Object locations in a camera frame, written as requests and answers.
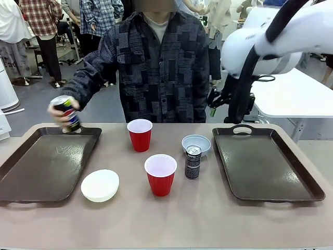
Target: beverage can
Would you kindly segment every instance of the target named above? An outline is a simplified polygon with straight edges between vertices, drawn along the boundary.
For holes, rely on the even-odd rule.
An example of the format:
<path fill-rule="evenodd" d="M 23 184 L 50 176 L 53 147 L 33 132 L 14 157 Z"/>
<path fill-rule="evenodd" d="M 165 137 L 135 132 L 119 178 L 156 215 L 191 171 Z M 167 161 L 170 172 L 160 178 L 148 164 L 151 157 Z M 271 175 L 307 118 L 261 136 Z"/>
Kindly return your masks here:
<path fill-rule="evenodd" d="M 76 109 L 72 106 L 71 97 L 68 95 L 61 95 L 54 98 L 51 102 L 55 110 L 63 112 L 64 117 L 69 118 L 70 125 L 67 127 L 69 132 L 75 132 L 81 127 L 80 120 L 76 113 Z"/>
<path fill-rule="evenodd" d="M 199 177 L 201 164 L 201 148 L 190 145 L 186 148 L 185 176 L 189 179 Z"/>

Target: hand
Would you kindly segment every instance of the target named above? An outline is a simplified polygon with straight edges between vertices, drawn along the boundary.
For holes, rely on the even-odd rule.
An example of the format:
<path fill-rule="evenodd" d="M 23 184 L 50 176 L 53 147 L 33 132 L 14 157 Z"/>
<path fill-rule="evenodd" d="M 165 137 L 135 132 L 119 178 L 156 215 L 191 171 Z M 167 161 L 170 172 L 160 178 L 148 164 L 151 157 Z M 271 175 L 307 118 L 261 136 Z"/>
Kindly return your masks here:
<path fill-rule="evenodd" d="M 204 16 L 206 14 L 207 14 L 207 8 L 204 8 L 201 11 L 199 11 L 199 15 L 201 15 L 201 16 Z"/>
<path fill-rule="evenodd" d="M 95 24 L 92 24 L 91 26 L 92 26 L 92 30 L 93 30 L 93 31 L 96 31 L 96 25 L 95 25 Z"/>
<path fill-rule="evenodd" d="M 73 19 L 73 22 L 77 25 L 80 26 L 81 21 L 78 18 Z"/>
<path fill-rule="evenodd" d="M 73 108 L 75 108 L 77 110 L 80 109 L 80 105 L 77 100 L 75 100 L 73 97 L 71 97 L 70 101 L 71 101 Z M 67 128 L 70 125 L 70 123 L 68 122 L 69 117 L 68 116 L 64 117 L 63 112 L 54 109 L 53 105 L 51 105 L 51 104 L 49 105 L 47 112 L 53 117 L 56 124 L 60 125 L 62 128 Z"/>

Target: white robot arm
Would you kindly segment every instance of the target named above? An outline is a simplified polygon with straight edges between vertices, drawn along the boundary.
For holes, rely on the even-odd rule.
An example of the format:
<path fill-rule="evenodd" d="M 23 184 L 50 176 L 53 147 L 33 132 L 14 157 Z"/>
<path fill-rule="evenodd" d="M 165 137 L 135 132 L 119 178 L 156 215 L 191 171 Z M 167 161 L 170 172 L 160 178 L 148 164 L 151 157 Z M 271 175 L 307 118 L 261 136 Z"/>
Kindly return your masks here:
<path fill-rule="evenodd" d="M 221 61 L 228 77 L 223 90 L 208 97 L 212 108 L 229 104 L 225 123 L 241 123 L 252 109 L 251 87 L 261 75 L 290 71 L 302 52 L 333 54 L 333 1 L 302 8 L 307 1 L 288 0 L 280 10 L 253 8 L 243 28 L 226 39 Z"/>
<path fill-rule="evenodd" d="M 266 31 L 278 11 L 275 8 L 253 8 L 243 28 L 226 39 L 221 61 L 231 75 L 240 75 L 253 46 L 260 56 L 253 72 L 255 76 L 287 73 L 297 65 L 302 52 L 333 54 L 333 1 L 300 9 L 270 43 Z"/>

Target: plaid shirt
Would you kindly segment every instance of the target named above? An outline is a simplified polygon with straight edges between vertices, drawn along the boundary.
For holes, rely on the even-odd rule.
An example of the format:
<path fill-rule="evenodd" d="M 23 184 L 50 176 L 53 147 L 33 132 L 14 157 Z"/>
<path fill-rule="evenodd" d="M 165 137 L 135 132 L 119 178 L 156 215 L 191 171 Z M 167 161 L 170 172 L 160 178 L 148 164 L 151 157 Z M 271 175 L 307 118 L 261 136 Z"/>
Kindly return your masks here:
<path fill-rule="evenodd" d="M 120 0 L 80 0 L 81 34 L 103 36 L 123 13 Z"/>
<path fill-rule="evenodd" d="M 98 51 L 84 58 L 62 94 L 81 108 L 119 70 L 120 100 L 126 121 L 205 122 L 209 91 L 207 37 L 200 21 L 183 12 L 171 14 L 162 43 L 133 13 L 104 35 Z"/>
<path fill-rule="evenodd" d="M 20 0 L 20 7 L 36 36 L 57 33 L 56 21 L 62 17 L 57 0 Z"/>

